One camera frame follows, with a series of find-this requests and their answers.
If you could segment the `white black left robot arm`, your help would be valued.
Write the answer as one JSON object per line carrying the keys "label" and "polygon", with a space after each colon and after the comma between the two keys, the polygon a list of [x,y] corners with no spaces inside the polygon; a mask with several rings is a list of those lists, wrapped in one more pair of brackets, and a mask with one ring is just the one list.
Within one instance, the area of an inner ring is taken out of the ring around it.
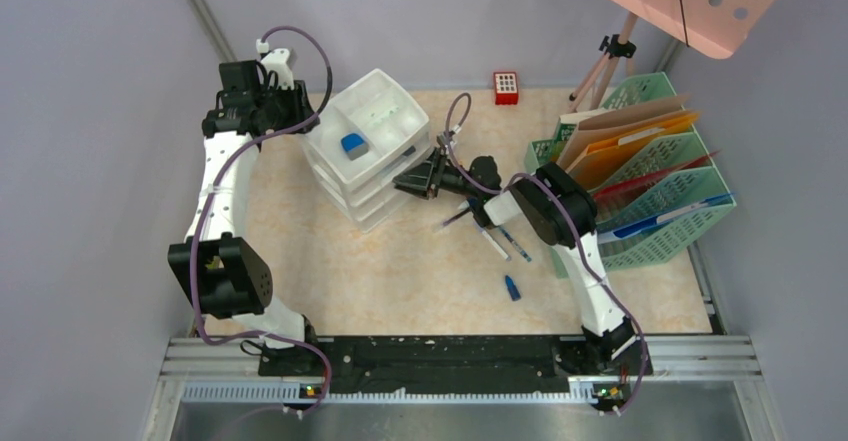
{"label": "white black left robot arm", "polygon": [[222,88],[201,123],[204,172],[194,218],[167,262],[190,302],[198,335],[213,343],[206,322],[233,319],[264,345],[282,351],[297,374],[319,365],[307,318],[273,293],[268,264],[246,236],[249,186],[265,140],[306,134],[319,123],[305,84],[276,51],[259,60],[222,63]]}

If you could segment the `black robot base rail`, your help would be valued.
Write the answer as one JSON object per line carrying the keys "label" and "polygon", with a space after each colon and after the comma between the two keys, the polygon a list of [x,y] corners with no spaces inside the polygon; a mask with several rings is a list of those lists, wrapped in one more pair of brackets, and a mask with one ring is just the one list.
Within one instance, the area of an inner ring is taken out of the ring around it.
{"label": "black robot base rail", "polygon": [[328,358],[335,378],[410,381],[483,370],[617,377],[650,371],[643,343],[604,361],[582,335],[336,336],[312,345]]}

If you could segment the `green plastic file rack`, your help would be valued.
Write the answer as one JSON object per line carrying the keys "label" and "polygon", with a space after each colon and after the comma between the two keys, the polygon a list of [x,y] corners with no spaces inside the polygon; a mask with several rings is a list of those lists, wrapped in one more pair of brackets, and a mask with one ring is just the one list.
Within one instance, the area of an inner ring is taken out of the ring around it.
{"label": "green plastic file rack", "polygon": [[608,194],[597,202],[601,232],[645,221],[651,217],[696,208],[647,227],[632,236],[600,246],[608,271],[663,264],[699,239],[736,207],[736,199],[714,163],[698,131],[650,141],[618,169],[603,188],[651,175],[651,182],[625,192]]}

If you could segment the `red plastic folder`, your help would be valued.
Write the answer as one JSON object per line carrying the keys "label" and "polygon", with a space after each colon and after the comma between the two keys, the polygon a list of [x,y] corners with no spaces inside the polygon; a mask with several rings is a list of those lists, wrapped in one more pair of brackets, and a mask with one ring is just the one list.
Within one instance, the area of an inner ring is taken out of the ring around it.
{"label": "red plastic folder", "polygon": [[631,193],[633,191],[637,191],[641,188],[650,187],[662,179],[667,177],[668,175],[675,173],[680,170],[696,168],[702,166],[704,163],[710,161],[715,155],[719,153],[719,150],[708,152],[700,157],[694,158],[690,161],[683,162],[677,165],[674,165],[669,168],[664,168],[661,170],[657,170],[630,180],[622,181],[620,183],[611,185],[609,187],[603,188],[600,191],[597,191],[593,198],[596,202],[606,200],[618,195],[623,195],[627,193]]}

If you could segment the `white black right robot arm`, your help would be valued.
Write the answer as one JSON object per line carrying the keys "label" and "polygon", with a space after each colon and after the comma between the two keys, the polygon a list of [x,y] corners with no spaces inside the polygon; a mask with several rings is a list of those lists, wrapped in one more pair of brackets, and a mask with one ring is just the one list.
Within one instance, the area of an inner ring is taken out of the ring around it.
{"label": "white black right robot arm", "polygon": [[522,216],[553,248],[572,281],[586,338],[586,358],[600,373],[612,373],[637,341],[632,316],[615,298],[601,259],[592,196],[566,171],[548,162],[501,186],[491,156],[479,156],[465,171],[444,148],[393,178],[394,187],[422,199],[448,191],[465,197],[478,224],[500,227]]}

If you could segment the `orange folder binder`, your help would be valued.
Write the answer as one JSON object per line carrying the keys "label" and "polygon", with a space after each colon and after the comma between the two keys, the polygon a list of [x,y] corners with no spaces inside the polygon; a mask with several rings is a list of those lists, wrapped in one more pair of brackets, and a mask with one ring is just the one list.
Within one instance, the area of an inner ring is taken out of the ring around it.
{"label": "orange folder binder", "polygon": [[652,140],[688,130],[699,116],[698,111],[680,110],[640,121],[622,134],[590,142],[564,169],[587,190],[597,188]]}

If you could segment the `white plastic drawer organizer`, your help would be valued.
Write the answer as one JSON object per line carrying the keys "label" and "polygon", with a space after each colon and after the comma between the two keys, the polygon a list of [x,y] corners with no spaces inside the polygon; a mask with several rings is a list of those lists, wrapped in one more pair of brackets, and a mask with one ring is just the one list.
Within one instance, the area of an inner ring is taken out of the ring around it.
{"label": "white plastic drawer organizer", "polygon": [[363,233],[408,199],[393,178],[431,152],[427,113],[374,69],[334,95],[301,147],[329,200]]}

